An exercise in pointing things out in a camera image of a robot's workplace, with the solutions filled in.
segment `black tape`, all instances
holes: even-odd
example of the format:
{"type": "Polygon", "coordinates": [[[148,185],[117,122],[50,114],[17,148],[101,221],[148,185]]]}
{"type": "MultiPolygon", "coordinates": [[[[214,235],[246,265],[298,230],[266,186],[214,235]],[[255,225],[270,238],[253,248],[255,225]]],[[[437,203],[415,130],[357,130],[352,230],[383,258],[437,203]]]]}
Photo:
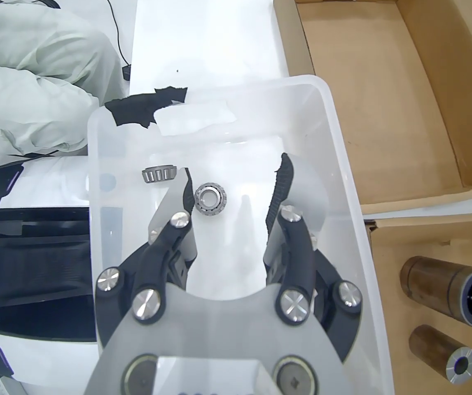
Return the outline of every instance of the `black tape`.
{"type": "Polygon", "coordinates": [[[117,126],[125,123],[138,123],[145,128],[155,123],[154,113],[176,102],[185,102],[187,87],[165,87],[155,93],[129,96],[121,100],[112,100],[104,104],[111,111],[117,126]]]}
{"type": "Polygon", "coordinates": [[[274,185],[274,191],[272,193],[271,203],[266,216],[267,235],[271,234],[272,226],[278,210],[280,209],[280,203],[282,203],[291,190],[291,184],[293,183],[294,169],[293,163],[289,159],[286,153],[282,154],[282,163],[280,168],[276,171],[276,184],[274,185]]]}

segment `white cloth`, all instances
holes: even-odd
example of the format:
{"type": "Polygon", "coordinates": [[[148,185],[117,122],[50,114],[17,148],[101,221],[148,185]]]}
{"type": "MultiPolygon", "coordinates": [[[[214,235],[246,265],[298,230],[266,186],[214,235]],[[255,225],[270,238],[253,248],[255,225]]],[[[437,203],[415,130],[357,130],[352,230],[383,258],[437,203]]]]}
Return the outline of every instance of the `white cloth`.
{"type": "Polygon", "coordinates": [[[108,37],[62,9],[0,4],[0,154],[86,145],[89,115],[123,98],[108,37]]]}

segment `clear plastic bin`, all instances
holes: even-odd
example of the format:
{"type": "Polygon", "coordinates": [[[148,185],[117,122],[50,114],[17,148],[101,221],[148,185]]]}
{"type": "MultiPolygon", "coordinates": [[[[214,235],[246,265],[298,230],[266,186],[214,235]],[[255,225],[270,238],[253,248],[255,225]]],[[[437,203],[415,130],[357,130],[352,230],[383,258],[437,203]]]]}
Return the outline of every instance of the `clear plastic bin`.
{"type": "Polygon", "coordinates": [[[375,269],[332,95],[318,77],[189,91],[186,104],[161,109],[158,124],[116,126],[106,108],[89,121],[89,205],[93,278],[119,265],[148,239],[168,183],[146,184],[141,171],[186,166],[193,187],[220,184],[217,216],[194,209],[198,257],[187,291],[215,300],[265,286],[265,217],[282,152],[313,164],[329,206],[319,249],[362,290],[362,323],[346,367],[356,393],[393,393],[388,342],[375,269]]]}

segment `metal bearing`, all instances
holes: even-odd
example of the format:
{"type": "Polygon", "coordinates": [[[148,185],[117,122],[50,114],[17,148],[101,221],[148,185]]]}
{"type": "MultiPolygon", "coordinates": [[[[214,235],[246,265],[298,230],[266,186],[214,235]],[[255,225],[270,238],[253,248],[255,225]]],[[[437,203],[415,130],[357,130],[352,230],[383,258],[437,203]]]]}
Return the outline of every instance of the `metal bearing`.
{"type": "Polygon", "coordinates": [[[207,182],[199,186],[194,194],[198,211],[205,216],[219,214],[227,205],[227,194],[220,184],[207,182]]]}
{"type": "Polygon", "coordinates": [[[147,167],[142,171],[144,182],[147,184],[151,184],[152,182],[172,181],[177,173],[177,166],[172,164],[147,167]]]}

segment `metal bolt head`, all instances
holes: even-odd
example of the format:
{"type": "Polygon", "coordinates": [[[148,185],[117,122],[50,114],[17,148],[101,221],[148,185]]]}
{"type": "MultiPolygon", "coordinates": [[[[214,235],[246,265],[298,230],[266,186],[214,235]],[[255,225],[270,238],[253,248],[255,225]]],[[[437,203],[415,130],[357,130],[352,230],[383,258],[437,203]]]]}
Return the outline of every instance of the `metal bolt head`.
{"type": "Polygon", "coordinates": [[[362,301],[360,289],[347,280],[340,282],[340,285],[338,286],[338,295],[343,303],[350,308],[360,305],[362,301]]]}
{"type": "Polygon", "coordinates": [[[101,291],[111,291],[119,282],[119,269],[110,267],[105,269],[97,278],[97,288],[101,291]]]}
{"type": "Polygon", "coordinates": [[[161,307],[161,296],[155,289],[145,289],[134,297],[132,312],[140,321],[152,318],[161,307]]]}
{"type": "Polygon", "coordinates": [[[292,322],[305,321],[309,316],[309,303],[301,292],[285,290],[280,298],[283,314],[292,322]]]}
{"type": "Polygon", "coordinates": [[[176,212],[170,219],[170,224],[176,229],[183,229],[187,227],[190,222],[189,213],[185,211],[176,212]]]}
{"type": "Polygon", "coordinates": [[[317,393],[315,375],[300,357],[283,358],[276,365],[273,377],[283,395],[315,395],[317,393]]]}
{"type": "Polygon", "coordinates": [[[144,354],[134,359],[123,375],[123,391],[128,395],[147,395],[153,391],[157,357],[144,354]]]}
{"type": "Polygon", "coordinates": [[[282,207],[280,210],[280,214],[285,220],[291,223],[299,222],[302,218],[302,211],[300,211],[293,205],[285,205],[284,207],[282,207]]]}

